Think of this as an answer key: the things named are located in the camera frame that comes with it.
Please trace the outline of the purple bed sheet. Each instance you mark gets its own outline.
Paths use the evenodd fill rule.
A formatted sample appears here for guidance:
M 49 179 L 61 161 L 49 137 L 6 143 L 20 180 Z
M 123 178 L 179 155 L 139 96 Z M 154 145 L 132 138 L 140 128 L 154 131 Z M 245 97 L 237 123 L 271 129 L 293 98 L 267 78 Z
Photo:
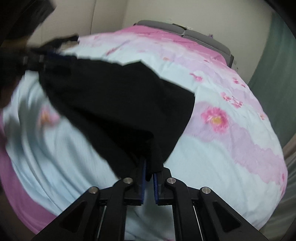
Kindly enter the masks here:
M 56 216 L 35 202 L 24 190 L 6 152 L 6 136 L 1 120 L 1 188 L 18 219 L 34 234 L 39 233 Z

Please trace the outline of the green curtain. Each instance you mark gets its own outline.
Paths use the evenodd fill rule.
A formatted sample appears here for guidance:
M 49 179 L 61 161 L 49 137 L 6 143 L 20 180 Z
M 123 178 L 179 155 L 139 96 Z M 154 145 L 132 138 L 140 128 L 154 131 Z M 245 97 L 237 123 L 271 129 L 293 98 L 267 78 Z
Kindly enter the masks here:
M 248 85 L 284 147 L 295 134 L 295 37 L 276 13 Z

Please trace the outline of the pink floral duvet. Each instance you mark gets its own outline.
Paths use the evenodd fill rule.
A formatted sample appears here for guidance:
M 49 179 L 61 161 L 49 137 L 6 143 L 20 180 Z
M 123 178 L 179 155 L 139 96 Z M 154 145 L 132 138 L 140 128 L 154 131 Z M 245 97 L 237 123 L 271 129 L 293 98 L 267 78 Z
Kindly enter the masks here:
M 220 54 L 144 26 L 81 37 L 67 53 L 143 61 L 159 77 L 194 92 L 192 117 L 165 166 L 190 187 L 212 188 L 255 228 L 267 223 L 284 196 L 287 166 L 259 101 Z M 81 132 L 58 116 L 36 73 L 25 74 L 1 121 L 20 183 L 55 216 L 89 187 L 117 181 Z

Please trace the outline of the grey bed headboard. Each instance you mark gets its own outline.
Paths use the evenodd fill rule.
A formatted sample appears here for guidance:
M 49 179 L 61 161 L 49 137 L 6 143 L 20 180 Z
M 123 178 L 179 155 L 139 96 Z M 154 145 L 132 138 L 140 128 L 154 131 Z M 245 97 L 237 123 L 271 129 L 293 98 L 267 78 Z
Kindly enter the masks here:
M 213 39 L 212 37 L 201 34 L 200 32 L 196 32 L 194 30 L 190 30 L 187 27 L 183 27 L 177 24 L 169 24 L 158 21 L 151 20 L 140 20 L 133 25 L 141 25 L 151 28 L 160 29 L 169 33 L 174 33 L 182 36 L 188 40 L 196 42 L 208 49 L 211 49 L 217 53 L 220 53 L 226 61 L 228 67 L 232 67 L 234 56 L 231 54 L 231 51 L 228 47 Z

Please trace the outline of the black pants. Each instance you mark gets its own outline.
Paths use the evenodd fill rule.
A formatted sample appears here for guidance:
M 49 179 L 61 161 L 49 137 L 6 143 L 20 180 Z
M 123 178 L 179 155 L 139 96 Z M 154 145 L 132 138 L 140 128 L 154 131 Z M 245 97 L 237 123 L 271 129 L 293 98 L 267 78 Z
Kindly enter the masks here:
M 194 93 L 142 62 L 45 57 L 39 82 L 52 106 L 88 139 L 116 176 L 161 171 L 193 112 Z

